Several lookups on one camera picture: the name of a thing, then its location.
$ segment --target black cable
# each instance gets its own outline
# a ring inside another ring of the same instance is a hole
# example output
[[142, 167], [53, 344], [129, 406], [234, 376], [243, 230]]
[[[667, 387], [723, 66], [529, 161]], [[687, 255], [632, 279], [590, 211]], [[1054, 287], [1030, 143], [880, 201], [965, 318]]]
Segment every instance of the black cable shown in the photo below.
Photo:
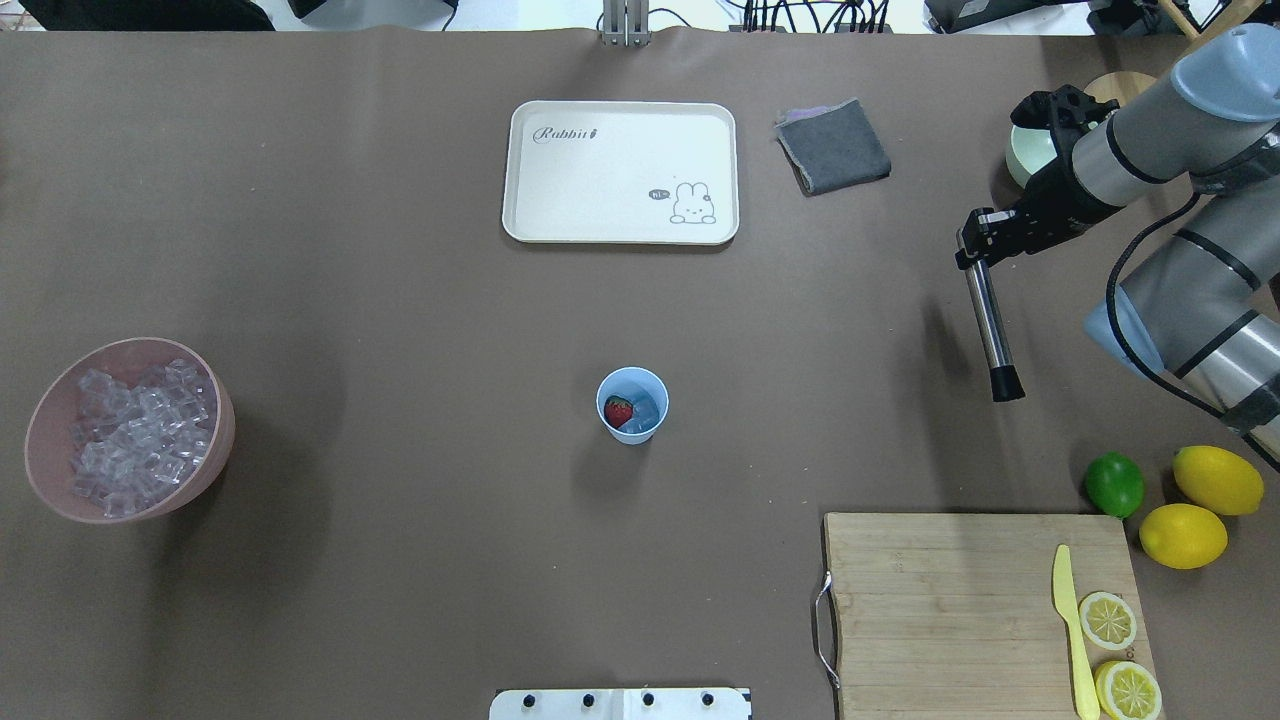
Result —
[[863, 19], [861, 19], [861, 20], [860, 20], [860, 22], [858, 23], [858, 32], [868, 32], [868, 31], [870, 31], [870, 29], [872, 29], [872, 26], [873, 26], [873, 24], [876, 23], [876, 13], [878, 13], [878, 12], [879, 12], [879, 9], [878, 9], [878, 8], [876, 6], [876, 0], [863, 0], [863, 1], [864, 1], [865, 4], [868, 4], [868, 5], [870, 5], [870, 6], [872, 6], [872, 12], [870, 12], [870, 15], [869, 15], [869, 17], [870, 17], [870, 19], [867, 19], [867, 17], [864, 17], [864, 18], [863, 18]]
[[818, 10], [813, 9], [813, 3], [805, 3], [804, 6], [809, 10], [809, 17], [813, 18], [813, 31], [822, 32], [822, 23], [818, 20]]
[[777, 3], [773, 5], [773, 19], [771, 20], [773, 24], [773, 32], [778, 32], [778, 10], [787, 12], [787, 24], [791, 26], [791, 32], [800, 32], [796, 29], [796, 18], [791, 14], [791, 3]]
[[694, 27], [694, 26], [689, 24], [689, 20], [686, 20], [682, 17], [680, 17], [680, 13], [672, 10], [671, 8], [654, 8], [653, 10], [649, 10], [650, 15], [654, 14], [654, 13], [671, 13], [672, 15], [676, 15], [677, 20], [685, 23], [685, 27]]
[[[855, 4], [854, 0], [850, 0], [850, 3], [849, 3], [849, 15], [850, 15], [849, 17], [849, 31], [850, 32], [856, 32], [858, 31], [858, 27], [863, 22], [863, 14], [864, 14], [864, 12], [863, 12], [863, 4], [861, 3], [856, 3]], [[836, 32], [840, 32], [840, 20], [836, 20]]]
[[[1189, 213], [1192, 208], [1194, 208], [1196, 204], [1199, 202], [1199, 199], [1201, 195], [1198, 192], [1193, 192], [1192, 196], [1187, 200], [1187, 202], [1181, 208], [1174, 210], [1172, 213], [1156, 220], [1151, 225], [1143, 228], [1143, 231], [1139, 232], [1129, 242], [1128, 247], [1124, 249], [1124, 252], [1120, 254], [1120, 258], [1116, 259], [1115, 265], [1111, 266], [1111, 274], [1107, 275], [1107, 291], [1106, 291], [1107, 323], [1111, 325], [1111, 334], [1116, 338], [1116, 342], [1120, 345], [1120, 350], [1124, 351], [1125, 357], [1128, 357], [1129, 361], [1133, 363], [1134, 368], [1138, 368], [1138, 372], [1142, 373], [1148, 380], [1156, 383], [1157, 386], [1160, 386], [1161, 389], [1169, 392], [1174, 397], [1181, 398], [1194, 405], [1196, 407], [1203, 410], [1204, 413], [1216, 419], [1221, 419], [1224, 415], [1221, 410], [1193, 396], [1192, 393], [1179, 387], [1175, 387], [1165, 378], [1161, 378], [1155, 373], [1155, 370], [1151, 369], [1149, 365], [1147, 365], [1146, 361], [1143, 361], [1142, 357], [1138, 356], [1138, 354], [1133, 350], [1133, 346], [1129, 345], [1129, 340], [1125, 338], [1124, 331], [1120, 328], [1120, 315], [1116, 311], [1116, 286], [1120, 281], [1120, 273], [1124, 272], [1124, 266], [1133, 256], [1134, 251], [1138, 250], [1138, 246], [1142, 243], [1142, 241], [1147, 240], [1147, 237], [1149, 237], [1153, 232], [1158, 231], [1160, 228], [1167, 225], [1169, 223]], [[1244, 441], [1244, 443], [1248, 445], [1249, 448], [1258, 455], [1258, 457], [1261, 457], [1267, 465], [1271, 466], [1272, 470], [1280, 473], [1280, 460], [1272, 457], [1272, 455], [1267, 452], [1266, 448], [1263, 448], [1258, 443], [1258, 441], [1254, 439], [1248, 433], [1244, 433], [1240, 437]]]
[[836, 26], [836, 32], [840, 32], [840, 20], [837, 18], [842, 18], [851, 6], [852, 5], [849, 3], [849, 0], [841, 0], [840, 9], [832, 13], [829, 18], [827, 18], [827, 24], [822, 26], [822, 32], [826, 33], [828, 29], [831, 29], [832, 24]]
[[[742, 4], [742, 5], [739, 5], [737, 3], [733, 3], [732, 0], [719, 0], [719, 1], [727, 4], [727, 5], [732, 6], [732, 8], [737, 8], [739, 10], [742, 10], [742, 32], [753, 32], [753, 31], [755, 31], [755, 29], [758, 29], [760, 27], [759, 22], [753, 22], [755, 19], [755, 9], [758, 8], [756, 0], [745, 0], [745, 4]], [[797, 5], [803, 6], [804, 9], [809, 10], [809, 17], [813, 18], [813, 29], [814, 29], [814, 32], [823, 33], [823, 32], [827, 32], [827, 29], [831, 28], [831, 20], [835, 19], [836, 13], [833, 12], [831, 14], [831, 17], [827, 18], [827, 24], [823, 26], [822, 19], [818, 17], [818, 12], [814, 10], [814, 5], [840, 5], [841, 9], [844, 9], [844, 8], [850, 6], [851, 1], [852, 0], [805, 0], [804, 3], [799, 3], [799, 1], [796, 1], [796, 3], [783, 3], [783, 1], [780, 0], [778, 4], [774, 5], [774, 9], [777, 9], [778, 6], [782, 6], [782, 8], [787, 9], [787, 14], [790, 15], [791, 14], [790, 13], [791, 8], [795, 8]]]

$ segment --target black bracket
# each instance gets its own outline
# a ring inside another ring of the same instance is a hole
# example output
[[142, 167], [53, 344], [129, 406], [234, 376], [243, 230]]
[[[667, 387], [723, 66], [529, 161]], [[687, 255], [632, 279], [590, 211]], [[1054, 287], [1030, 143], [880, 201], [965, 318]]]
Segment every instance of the black bracket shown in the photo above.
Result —
[[1057, 156], [1027, 182], [1027, 191], [1007, 210], [979, 208], [960, 229], [956, 265], [965, 270], [978, 260], [988, 265], [1034, 254], [1079, 236], [1116, 209], [1100, 204], [1075, 179], [1071, 150], [1093, 127], [1117, 110], [1115, 100], [1098, 102], [1083, 90], [1064, 85], [1037, 91], [1009, 114], [1021, 128], [1047, 129]]

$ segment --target pink bowl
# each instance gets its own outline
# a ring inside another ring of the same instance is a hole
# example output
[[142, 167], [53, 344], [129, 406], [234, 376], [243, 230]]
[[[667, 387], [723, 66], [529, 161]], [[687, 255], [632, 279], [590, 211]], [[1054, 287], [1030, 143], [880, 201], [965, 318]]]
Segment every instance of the pink bowl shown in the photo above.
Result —
[[[77, 383], [86, 372], [97, 369], [132, 386], [148, 366], [166, 365], [179, 357], [198, 365], [214, 382], [218, 395], [218, 420], [214, 423], [214, 438], [209, 442], [209, 454], [196, 471], [169, 497], [125, 518], [105, 518], [101, 507], [70, 491], [72, 480], [76, 478], [76, 470], [72, 468], [72, 454], [76, 447], [68, 428], [79, 416], [81, 391]], [[40, 500], [64, 518], [102, 525], [132, 523], [172, 512], [195, 500], [223, 471], [234, 438], [236, 413], [232, 410], [232, 398], [204, 357], [172, 340], [157, 337], [122, 340], [90, 352], [45, 391], [45, 397], [40, 400], [27, 427], [27, 480]]]

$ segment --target lime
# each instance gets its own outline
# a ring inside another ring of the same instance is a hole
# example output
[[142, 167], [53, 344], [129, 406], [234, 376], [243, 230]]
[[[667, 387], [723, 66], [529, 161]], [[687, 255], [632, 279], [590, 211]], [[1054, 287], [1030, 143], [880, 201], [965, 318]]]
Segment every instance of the lime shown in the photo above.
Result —
[[1138, 637], [1138, 618], [1117, 594], [1096, 592], [1080, 601], [1084, 637], [1106, 650], [1124, 650]]
[[1093, 674], [1098, 705], [1115, 720], [1155, 720], [1162, 701], [1156, 678], [1137, 662], [1112, 660]]
[[1138, 465], [1120, 455], [1108, 452], [1089, 462], [1084, 471], [1084, 492], [1098, 510], [1114, 518], [1128, 518], [1142, 505], [1147, 484]]
[[1151, 511], [1138, 528], [1152, 560], [1176, 570], [1203, 568], [1226, 550], [1226, 525], [1196, 505], [1175, 502]]
[[1188, 498], [1219, 515], [1248, 515], [1262, 503], [1262, 475], [1239, 455], [1194, 445], [1174, 455], [1174, 482]]

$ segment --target cable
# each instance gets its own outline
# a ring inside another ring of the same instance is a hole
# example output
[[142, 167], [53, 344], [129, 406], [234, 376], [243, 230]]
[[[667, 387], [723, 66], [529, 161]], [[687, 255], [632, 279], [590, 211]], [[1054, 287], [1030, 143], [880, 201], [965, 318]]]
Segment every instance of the cable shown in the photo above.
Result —
[[804, 6], [809, 10], [809, 17], [813, 18], [813, 31], [822, 32], [822, 23], [818, 22], [818, 10], [813, 9], [813, 3], [805, 3]]
[[876, 0], [863, 0], [863, 1], [872, 6], [872, 12], [869, 15], [870, 19], [863, 17], [861, 20], [858, 23], [858, 32], [870, 31], [872, 26], [876, 23], [876, 13], [879, 12], [879, 9], [876, 6]]
[[829, 18], [827, 18], [827, 24], [822, 26], [822, 32], [827, 32], [828, 29], [831, 29], [832, 24], [836, 26], [836, 32], [840, 32], [840, 18], [842, 18], [845, 13], [850, 8], [852, 8], [852, 5], [847, 0], [842, 0], [840, 5], [841, 8], [835, 13], [832, 13]]
[[676, 15], [677, 20], [685, 23], [685, 27], [694, 27], [694, 26], [689, 24], [689, 20], [686, 20], [682, 17], [680, 17], [680, 13], [672, 10], [671, 8], [654, 8], [653, 10], [649, 10], [650, 15], [654, 14], [654, 13], [671, 13], [672, 15]]
[[[1160, 386], [1161, 389], [1169, 392], [1174, 397], [1181, 398], [1194, 405], [1196, 407], [1203, 410], [1215, 419], [1221, 419], [1224, 415], [1221, 410], [1213, 407], [1212, 405], [1204, 402], [1203, 400], [1196, 397], [1194, 395], [1179, 387], [1175, 387], [1165, 378], [1161, 378], [1155, 373], [1155, 370], [1151, 369], [1149, 365], [1147, 365], [1146, 361], [1143, 361], [1142, 357], [1138, 356], [1138, 354], [1133, 350], [1133, 346], [1129, 345], [1128, 338], [1125, 338], [1124, 331], [1120, 328], [1120, 315], [1116, 311], [1116, 286], [1120, 281], [1120, 273], [1124, 272], [1124, 266], [1133, 256], [1134, 251], [1138, 250], [1138, 246], [1144, 240], [1147, 240], [1147, 237], [1149, 237], [1152, 233], [1189, 213], [1192, 208], [1194, 208], [1196, 204], [1199, 202], [1199, 199], [1201, 193], [1193, 192], [1192, 196], [1187, 200], [1185, 204], [1183, 204], [1181, 208], [1174, 210], [1172, 213], [1147, 225], [1146, 228], [1143, 228], [1142, 232], [1134, 236], [1132, 241], [1129, 241], [1128, 247], [1124, 249], [1124, 252], [1121, 252], [1120, 258], [1116, 259], [1115, 265], [1111, 266], [1111, 274], [1107, 275], [1107, 290], [1106, 290], [1107, 323], [1111, 325], [1111, 334], [1116, 338], [1116, 342], [1120, 345], [1120, 350], [1124, 351], [1125, 357], [1128, 357], [1129, 361], [1133, 363], [1135, 368], [1138, 368], [1138, 372], [1140, 372], [1148, 380], [1156, 383], [1157, 386]], [[1258, 457], [1261, 457], [1263, 461], [1266, 461], [1267, 465], [1271, 466], [1272, 470], [1280, 473], [1280, 460], [1276, 460], [1270, 452], [1266, 451], [1266, 448], [1263, 448], [1258, 443], [1257, 439], [1254, 439], [1248, 433], [1244, 433], [1240, 437], [1242, 439], [1244, 439], [1244, 443], [1248, 445], [1251, 450], [1253, 450], [1253, 452], [1258, 454]]]
[[796, 18], [791, 14], [791, 3], [777, 3], [773, 5], [773, 19], [769, 20], [772, 23], [773, 32], [778, 31], [778, 10], [783, 9], [787, 12], [787, 24], [791, 26], [791, 32], [800, 32], [796, 29]]

